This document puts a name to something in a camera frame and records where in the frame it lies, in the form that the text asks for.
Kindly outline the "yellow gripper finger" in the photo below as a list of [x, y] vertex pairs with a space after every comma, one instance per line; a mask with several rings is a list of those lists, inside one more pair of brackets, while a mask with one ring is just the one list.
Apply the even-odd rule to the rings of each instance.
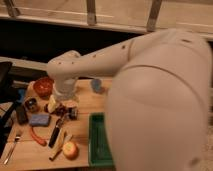
[[50, 96], [47, 109], [49, 113], [53, 113], [59, 107], [59, 102], [53, 95]]

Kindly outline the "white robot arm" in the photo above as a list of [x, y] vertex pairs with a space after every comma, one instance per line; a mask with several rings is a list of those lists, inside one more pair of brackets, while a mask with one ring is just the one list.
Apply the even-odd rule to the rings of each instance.
[[166, 29], [47, 64], [58, 100], [81, 76], [110, 77], [105, 127], [116, 171], [199, 171], [210, 115], [212, 52], [195, 32]]

